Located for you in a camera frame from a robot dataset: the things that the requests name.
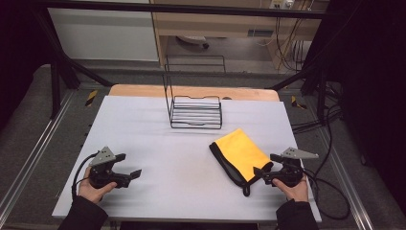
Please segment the black metal frame stand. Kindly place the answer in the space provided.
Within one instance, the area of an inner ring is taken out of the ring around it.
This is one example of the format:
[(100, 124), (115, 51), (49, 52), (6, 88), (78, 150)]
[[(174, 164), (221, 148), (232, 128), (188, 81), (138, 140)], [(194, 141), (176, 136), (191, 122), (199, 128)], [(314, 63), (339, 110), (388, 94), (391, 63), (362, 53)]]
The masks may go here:
[(340, 46), (340, 39), (343, 29), (347, 23), (347, 18), (338, 12), (325, 12), (315, 37), (307, 53), (303, 69), (287, 80), (283, 80), (270, 89), (278, 91), (285, 86), (304, 79), (301, 88), (303, 95), (317, 93), (316, 116), (324, 124), (327, 69), (336, 56)]
[(80, 82), (76, 71), (103, 86), (110, 87), (114, 85), (113, 82), (100, 77), (68, 57), (60, 44), (51, 16), (46, 8), (32, 7), (32, 14), (51, 49), (52, 119), (61, 110), (60, 81), (64, 81), (68, 89), (79, 88)]

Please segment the white power strip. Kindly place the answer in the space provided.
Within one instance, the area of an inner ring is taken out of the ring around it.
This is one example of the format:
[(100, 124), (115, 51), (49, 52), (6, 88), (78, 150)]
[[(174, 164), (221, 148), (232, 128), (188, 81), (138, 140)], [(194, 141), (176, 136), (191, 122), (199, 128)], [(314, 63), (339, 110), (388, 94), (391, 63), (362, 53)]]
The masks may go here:
[(270, 9), (274, 10), (290, 10), (295, 3), (295, 0), (271, 0)]

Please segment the aluminium rail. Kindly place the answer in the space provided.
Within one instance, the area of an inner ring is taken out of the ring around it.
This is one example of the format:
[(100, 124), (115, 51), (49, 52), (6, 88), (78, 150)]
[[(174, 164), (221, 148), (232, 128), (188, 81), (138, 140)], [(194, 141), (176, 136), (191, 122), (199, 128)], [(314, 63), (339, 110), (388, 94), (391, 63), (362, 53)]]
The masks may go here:
[(46, 125), (44, 131), (41, 133), (39, 139), (35, 143), (30, 155), (25, 161), (23, 167), (18, 173), (17, 177), (11, 184), (4, 198), (0, 202), (0, 226), (3, 225), (8, 216), (10, 215), (15, 203), (21, 196), (26, 184), (28, 183), (33, 171), (40, 161), (42, 154), (48, 147), (52, 140), (61, 120), (64, 118), (73, 98), (76, 96), (76, 90), (68, 90), (60, 103), (61, 109), (56, 114), (55, 118), (51, 119)]
[(373, 230), (372, 221), (354, 187), (354, 184), (352, 183), (349, 173), (338, 155), (338, 151), (332, 144), (332, 135), (328, 133), (326, 127), (322, 127), (320, 129), (320, 136), (327, 147), (327, 151), (329, 152), (328, 160), (337, 176), (342, 191), (349, 201), (350, 210), (358, 229)]

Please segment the black metal frame bar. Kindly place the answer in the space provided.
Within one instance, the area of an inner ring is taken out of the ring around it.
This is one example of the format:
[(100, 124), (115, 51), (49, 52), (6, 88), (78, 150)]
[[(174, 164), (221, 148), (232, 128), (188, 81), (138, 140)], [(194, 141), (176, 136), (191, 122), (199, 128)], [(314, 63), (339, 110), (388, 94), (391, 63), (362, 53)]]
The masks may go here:
[(283, 11), (267, 9), (249, 9), (235, 7), (192, 6), (170, 4), (143, 4), (73, 0), (34, 0), (35, 6), (53, 9), (117, 11), (117, 12), (167, 12), (217, 15), (241, 15), (279, 18), (326, 19), (334, 18), (337, 13), (325, 11)]

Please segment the yellow cloth with black trim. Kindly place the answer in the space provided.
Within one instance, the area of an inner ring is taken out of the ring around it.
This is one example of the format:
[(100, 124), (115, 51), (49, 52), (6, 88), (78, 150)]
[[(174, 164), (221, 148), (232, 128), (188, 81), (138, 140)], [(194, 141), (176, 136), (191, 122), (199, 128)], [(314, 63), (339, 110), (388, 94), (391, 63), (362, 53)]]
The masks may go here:
[(273, 167), (270, 157), (241, 128), (215, 140), (209, 149), (244, 196), (251, 194), (251, 185), (259, 180), (254, 168), (267, 173)]

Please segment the person's right hand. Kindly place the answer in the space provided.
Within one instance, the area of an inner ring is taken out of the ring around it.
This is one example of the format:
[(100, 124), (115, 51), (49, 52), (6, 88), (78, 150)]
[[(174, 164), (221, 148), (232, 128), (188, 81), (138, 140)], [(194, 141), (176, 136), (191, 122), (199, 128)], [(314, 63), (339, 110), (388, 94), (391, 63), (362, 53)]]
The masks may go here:
[(308, 187), (305, 176), (294, 187), (288, 187), (277, 178), (274, 178), (272, 182), (286, 195), (286, 198), (288, 200), (295, 200), (297, 202), (308, 202)]

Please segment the yellow black tape marker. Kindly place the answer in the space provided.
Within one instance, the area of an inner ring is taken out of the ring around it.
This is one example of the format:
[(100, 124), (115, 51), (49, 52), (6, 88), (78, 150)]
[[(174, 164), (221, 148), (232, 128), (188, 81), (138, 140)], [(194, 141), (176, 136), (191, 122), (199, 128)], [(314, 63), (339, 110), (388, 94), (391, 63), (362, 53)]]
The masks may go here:
[(88, 95), (88, 98), (85, 102), (85, 106), (91, 106), (91, 104), (94, 101), (94, 99), (96, 98), (97, 94), (98, 94), (98, 90), (92, 90), (90, 92), (90, 94)]
[(291, 105), (293, 107), (299, 107), (300, 109), (307, 109), (307, 106), (302, 103), (298, 103), (297, 98), (295, 96), (291, 96)]

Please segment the black wire rack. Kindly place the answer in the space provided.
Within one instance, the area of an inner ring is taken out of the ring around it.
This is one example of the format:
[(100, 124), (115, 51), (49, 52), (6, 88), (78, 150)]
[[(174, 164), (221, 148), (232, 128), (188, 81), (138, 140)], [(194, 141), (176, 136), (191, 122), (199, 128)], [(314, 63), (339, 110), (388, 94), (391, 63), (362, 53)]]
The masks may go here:
[(167, 55), (162, 75), (165, 98), (172, 128), (222, 128), (222, 105), (215, 93), (194, 96), (180, 92), (172, 78), (223, 77), (224, 56)]

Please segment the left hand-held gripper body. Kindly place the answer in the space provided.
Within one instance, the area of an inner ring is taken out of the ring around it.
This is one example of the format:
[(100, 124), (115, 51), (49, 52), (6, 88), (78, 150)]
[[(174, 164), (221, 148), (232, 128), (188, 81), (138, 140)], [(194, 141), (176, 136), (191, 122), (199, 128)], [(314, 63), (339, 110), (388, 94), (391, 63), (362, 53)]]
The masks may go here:
[(127, 188), (131, 181), (129, 174), (115, 173), (112, 168), (116, 162), (116, 155), (109, 147), (98, 151), (90, 162), (90, 184), (96, 188), (102, 188), (110, 182), (116, 182), (117, 188)]

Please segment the white chair base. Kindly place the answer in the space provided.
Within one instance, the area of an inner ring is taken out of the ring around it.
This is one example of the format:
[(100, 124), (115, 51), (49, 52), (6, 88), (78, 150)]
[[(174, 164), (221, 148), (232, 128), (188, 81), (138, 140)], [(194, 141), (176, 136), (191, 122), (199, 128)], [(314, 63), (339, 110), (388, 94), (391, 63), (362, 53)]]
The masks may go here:
[(194, 45), (196, 47), (200, 47), (203, 49), (208, 49), (210, 47), (209, 43), (205, 36), (184, 36), (178, 35), (178, 39), (188, 44)]

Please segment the person's left hand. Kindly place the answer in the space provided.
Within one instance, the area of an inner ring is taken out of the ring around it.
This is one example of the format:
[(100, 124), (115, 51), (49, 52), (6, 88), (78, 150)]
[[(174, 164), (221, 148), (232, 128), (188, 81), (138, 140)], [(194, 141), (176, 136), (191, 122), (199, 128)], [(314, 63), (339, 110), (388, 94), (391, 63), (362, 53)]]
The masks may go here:
[(117, 183), (110, 182), (102, 188), (96, 189), (90, 184), (90, 172), (91, 168), (87, 167), (83, 179), (79, 183), (78, 195), (98, 204), (104, 195), (110, 193), (117, 186)]

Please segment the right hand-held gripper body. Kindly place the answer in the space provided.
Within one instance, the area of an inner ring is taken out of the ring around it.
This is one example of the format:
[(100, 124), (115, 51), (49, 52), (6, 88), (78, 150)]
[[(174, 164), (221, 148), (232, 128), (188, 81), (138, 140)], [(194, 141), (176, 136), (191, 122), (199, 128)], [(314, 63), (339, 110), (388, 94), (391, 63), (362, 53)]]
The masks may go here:
[(277, 172), (271, 172), (272, 180), (279, 179), (288, 187), (296, 186), (303, 178), (303, 159), (318, 159), (317, 153), (311, 153), (301, 149), (287, 148), (282, 153), (277, 154), (283, 157), (282, 168)]

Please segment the white cabinet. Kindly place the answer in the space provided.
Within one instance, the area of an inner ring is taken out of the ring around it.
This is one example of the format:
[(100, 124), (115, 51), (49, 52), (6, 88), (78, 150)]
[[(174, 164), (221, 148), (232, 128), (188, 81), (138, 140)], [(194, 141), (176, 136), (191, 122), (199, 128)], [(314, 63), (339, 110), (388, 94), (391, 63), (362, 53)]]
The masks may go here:
[(49, 9), (49, 13), (70, 58), (158, 60), (147, 12)]

